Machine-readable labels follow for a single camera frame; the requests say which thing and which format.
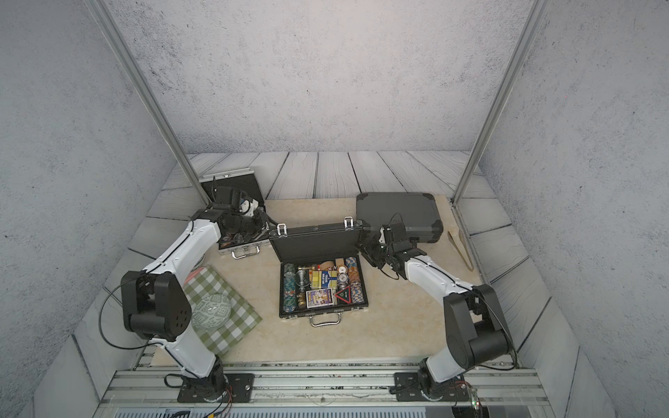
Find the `medium black poker case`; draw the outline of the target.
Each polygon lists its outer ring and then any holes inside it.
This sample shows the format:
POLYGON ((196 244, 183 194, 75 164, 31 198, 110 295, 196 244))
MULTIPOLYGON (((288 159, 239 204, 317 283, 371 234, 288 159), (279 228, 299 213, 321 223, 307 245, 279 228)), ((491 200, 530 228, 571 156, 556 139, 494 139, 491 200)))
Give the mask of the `medium black poker case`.
POLYGON ((345 312, 369 306, 358 244, 363 222, 289 228, 269 241, 280 261, 279 317, 306 317, 312 327, 335 326, 345 312))

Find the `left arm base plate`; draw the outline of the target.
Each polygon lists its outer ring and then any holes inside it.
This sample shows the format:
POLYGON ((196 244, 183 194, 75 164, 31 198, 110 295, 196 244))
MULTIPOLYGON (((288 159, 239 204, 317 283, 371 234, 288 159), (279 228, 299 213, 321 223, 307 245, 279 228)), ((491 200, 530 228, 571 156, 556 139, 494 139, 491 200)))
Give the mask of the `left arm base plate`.
POLYGON ((230 374, 209 378, 183 376, 179 388, 179 403, 249 403, 254 389, 254 374, 230 374))

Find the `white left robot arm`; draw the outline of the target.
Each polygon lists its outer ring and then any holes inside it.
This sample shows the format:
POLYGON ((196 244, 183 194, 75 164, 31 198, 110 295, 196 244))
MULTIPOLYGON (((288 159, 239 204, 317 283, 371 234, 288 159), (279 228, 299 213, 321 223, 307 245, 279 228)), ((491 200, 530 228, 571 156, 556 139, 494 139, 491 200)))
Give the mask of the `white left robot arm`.
POLYGON ((217 356, 191 324, 184 285, 195 265, 215 244, 245 244, 268 230, 264 200, 231 186, 215 186, 214 201, 198 210, 185 231, 155 261, 120 281, 125 329, 165 351, 179 365, 187 388, 222 395, 226 376, 217 356))

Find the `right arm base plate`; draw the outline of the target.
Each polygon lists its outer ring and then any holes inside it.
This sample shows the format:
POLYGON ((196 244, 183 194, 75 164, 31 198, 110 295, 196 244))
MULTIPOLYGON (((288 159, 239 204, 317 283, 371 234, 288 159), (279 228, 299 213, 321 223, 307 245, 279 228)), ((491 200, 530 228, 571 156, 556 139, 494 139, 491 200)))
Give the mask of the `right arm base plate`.
POLYGON ((399 402, 465 402, 470 399, 468 383, 463 376, 444 382, 435 382, 427 374, 405 372, 394 374, 394 385, 389 392, 399 402))

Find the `large dark grey poker case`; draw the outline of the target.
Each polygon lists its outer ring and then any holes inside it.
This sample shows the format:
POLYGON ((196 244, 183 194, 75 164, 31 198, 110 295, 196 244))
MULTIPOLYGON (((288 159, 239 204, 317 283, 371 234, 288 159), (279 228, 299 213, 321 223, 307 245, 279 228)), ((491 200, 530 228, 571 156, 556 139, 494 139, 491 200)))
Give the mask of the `large dark grey poker case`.
POLYGON ((361 193, 356 217, 369 231, 402 222, 411 240, 436 243, 444 232, 435 197, 430 193, 361 193))

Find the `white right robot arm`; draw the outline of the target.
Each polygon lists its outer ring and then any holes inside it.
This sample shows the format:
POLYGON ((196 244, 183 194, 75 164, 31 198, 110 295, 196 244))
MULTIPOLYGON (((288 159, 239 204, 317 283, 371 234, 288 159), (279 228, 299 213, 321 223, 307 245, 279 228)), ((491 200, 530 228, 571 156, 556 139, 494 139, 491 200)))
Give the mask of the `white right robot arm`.
POLYGON ((510 355, 517 366, 517 351, 491 286, 473 285, 438 266, 408 238, 402 222, 376 232, 366 228, 358 248, 371 266, 390 266, 397 278, 421 287, 443 308, 446 347, 420 363, 417 386, 423 397, 442 399, 466 372, 502 355, 510 355))

